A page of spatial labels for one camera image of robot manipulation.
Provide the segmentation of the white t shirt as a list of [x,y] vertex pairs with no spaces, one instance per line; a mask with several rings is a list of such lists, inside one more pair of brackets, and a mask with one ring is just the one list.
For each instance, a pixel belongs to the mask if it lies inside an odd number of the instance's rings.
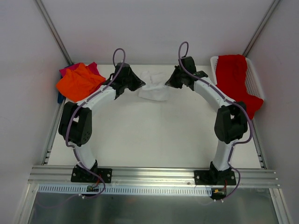
[[145,82],[145,85],[139,89],[138,97],[153,101],[167,101],[170,91],[165,85],[166,78],[163,72],[143,71],[140,79]]

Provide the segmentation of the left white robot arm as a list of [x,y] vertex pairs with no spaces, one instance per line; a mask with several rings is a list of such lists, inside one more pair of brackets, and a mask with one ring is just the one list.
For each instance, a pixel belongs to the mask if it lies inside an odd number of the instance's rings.
[[101,87],[78,103],[64,105],[58,133],[63,136],[82,169],[81,176],[93,182],[98,176],[97,161],[91,151],[89,140],[93,130],[93,115],[106,103],[116,100],[126,89],[136,91],[146,83],[142,81],[125,62],[115,65],[107,81]]

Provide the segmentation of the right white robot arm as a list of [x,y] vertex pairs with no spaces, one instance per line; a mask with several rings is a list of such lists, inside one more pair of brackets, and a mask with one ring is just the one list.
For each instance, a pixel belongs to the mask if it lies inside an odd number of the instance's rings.
[[167,86],[181,89],[184,85],[202,96],[216,111],[214,132],[218,139],[216,154],[208,170],[194,171],[197,185],[235,185],[230,165],[233,148],[248,130],[246,105],[226,96],[203,71],[197,71],[192,57],[178,60]]

